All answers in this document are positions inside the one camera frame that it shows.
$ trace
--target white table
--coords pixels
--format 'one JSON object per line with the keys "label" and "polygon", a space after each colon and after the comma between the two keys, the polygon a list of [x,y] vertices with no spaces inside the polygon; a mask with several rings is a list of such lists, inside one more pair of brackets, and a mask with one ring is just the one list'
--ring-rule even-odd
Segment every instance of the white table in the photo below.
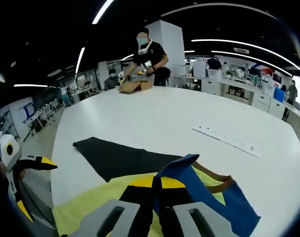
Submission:
{"label": "white table", "polygon": [[[192,130],[203,122],[252,142],[261,158]],[[105,183],[72,146],[92,136],[150,152],[200,154],[200,164],[233,177],[262,217],[253,237],[279,236],[300,210],[300,143],[289,124],[251,106],[155,86],[131,95],[113,89],[65,109],[53,148],[54,206]]]}
{"label": "white table", "polygon": [[89,94],[89,96],[91,96],[91,93],[89,91],[90,89],[91,88],[89,87],[89,88],[86,88],[86,89],[83,89],[83,90],[78,90],[77,92],[73,93],[72,97],[73,97],[74,103],[80,102],[79,95],[82,94],[82,93],[87,92]]}
{"label": "white table", "polygon": [[[174,76],[174,78],[177,79],[199,79],[199,80],[210,80],[208,78],[197,78],[197,77],[185,77],[185,76]],[[231,85],[231,86],[235,86],[235,87],[239,87],[244,89],[245,91],[249,91],[251,93],[250,98],[249,98],[249,105],[252,106],[253,103],[253,96],[254,93],[258,94],[258,95],[262,95],[264,97],[270,97],[270,100],[272,100],[272,102],[277,102],[276,99],[274,99],[271,96],[267,96],[263,93],[263,90],[255,87],[250,81],[247,80],[242,80],[242,79],[237,79],[237,78],[230,78],[227,76],[222,76],[220,79],[218,80],[213,80],[214,82],[217,82],[220,85],[220,88],[218,90],[218,95],[219,96],[223,96],[229,99],[234,99],[236,101],[242,102],[242,103],[246,103],[246,101],[243,98],[240,97],[236,97],[236,96],[232,96],[230,94],[225,95],[225,85]],[[297,108],[295,108],[293,105],[287,103],[286,101],[283,101],[282,103],[283,106],[285,106],[287,109],[290,110],[290,115],[287,119],[287,122],[293,127],[299,141],[300,141],[300,110],[298,110]]]}

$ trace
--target cardboard box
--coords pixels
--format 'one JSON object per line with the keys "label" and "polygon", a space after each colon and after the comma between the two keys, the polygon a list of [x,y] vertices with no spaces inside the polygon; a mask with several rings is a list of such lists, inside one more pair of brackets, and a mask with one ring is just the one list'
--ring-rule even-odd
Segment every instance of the cardboard box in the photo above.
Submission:
{"label": "cardboard box", "polygon": [[126,82],[118,89],[120,93],[132,94],[135,91],[147,90],[152,88],[152,80],[141,80],[135,82]]}

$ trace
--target face mask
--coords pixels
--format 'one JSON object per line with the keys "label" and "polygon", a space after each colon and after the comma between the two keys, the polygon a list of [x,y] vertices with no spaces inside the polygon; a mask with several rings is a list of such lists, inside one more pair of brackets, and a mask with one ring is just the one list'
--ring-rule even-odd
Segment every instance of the face mask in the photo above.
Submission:
{"label": "face mask", "polygon": [[148,42],[148,39],[137,39],[139,47]]}

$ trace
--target black ceiling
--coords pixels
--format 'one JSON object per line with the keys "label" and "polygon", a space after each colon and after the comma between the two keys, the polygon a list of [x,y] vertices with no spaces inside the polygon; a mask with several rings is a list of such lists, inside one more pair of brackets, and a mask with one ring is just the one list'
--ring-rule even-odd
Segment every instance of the black ceiling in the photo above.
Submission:
{"label": "black ceiling", "polygon": [[[11,86],[15,83],[52,85],[61,76],[74,74],[82,47],[85,52],[79,71],[95,68],[97,63],[130,55],[136,46],[136,31],[162,19],[183,29],[186,50],[211,54],[211,50],[250,50],[250,56],[279,67],[290,66],[280,58],[252,47],[223,42],[191,42],[192,39],[226,39],[255,44],[300,65],[300,3],[288,4],[230,1],[248,5],[279,18],[233,6],[205,6],[161,14],[202,0],[114,0],[97,25],[92,21],[104,0],[13,1],[0,5],[0,72]],[[49,78],[57,69],[62,73]]]}

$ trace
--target power strip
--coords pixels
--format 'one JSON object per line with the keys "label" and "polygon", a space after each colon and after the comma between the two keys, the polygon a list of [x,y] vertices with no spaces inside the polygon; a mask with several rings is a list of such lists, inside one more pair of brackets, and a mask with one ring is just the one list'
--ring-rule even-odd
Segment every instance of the power strip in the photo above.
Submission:
{"label": "power strip", "polygon": [[254,157],[260,158],[260,152],[250,143],[248,142],[244,142],[238,138],[232,137],[230,135],[228,135],[227,133],[216,129],[214,127],[211,126],[197,126],[197,127],[193,127],[193,130],[203,133],[207,136],[210,136],[212,138],[215,138],[223,143],[226,143],[230,146],[233,146],[239,150],[242,150]]}

